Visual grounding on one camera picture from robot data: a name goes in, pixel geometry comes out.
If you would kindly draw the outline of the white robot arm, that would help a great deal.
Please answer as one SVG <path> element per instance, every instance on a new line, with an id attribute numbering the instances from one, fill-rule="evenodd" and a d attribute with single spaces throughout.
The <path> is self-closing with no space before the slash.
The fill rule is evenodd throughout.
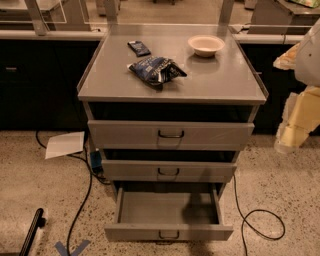
<path id="1" fill-rule="evenodd" d="M 294 71 L 306 85 L 303 92 L 291 93 L 286 100 L 274 148 L 288 154 L 298 149 L 320 125 L 320 19 L 301 42 L 277 57 L 273 66 Z"/>

